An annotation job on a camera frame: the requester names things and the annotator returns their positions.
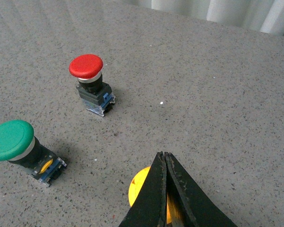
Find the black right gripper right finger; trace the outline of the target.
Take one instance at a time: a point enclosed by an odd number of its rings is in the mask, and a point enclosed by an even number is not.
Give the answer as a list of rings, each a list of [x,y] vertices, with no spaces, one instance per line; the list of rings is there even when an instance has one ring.
[[[235,227],[204,193],[176,157],[166,152],[167,199],[174,227]]]

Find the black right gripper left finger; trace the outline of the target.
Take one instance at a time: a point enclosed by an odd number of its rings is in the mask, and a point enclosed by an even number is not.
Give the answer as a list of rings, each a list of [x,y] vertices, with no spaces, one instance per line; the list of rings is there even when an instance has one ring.
[[[158,152],[142,188],[119,226],[165,227],[167,225],[167,165]]]

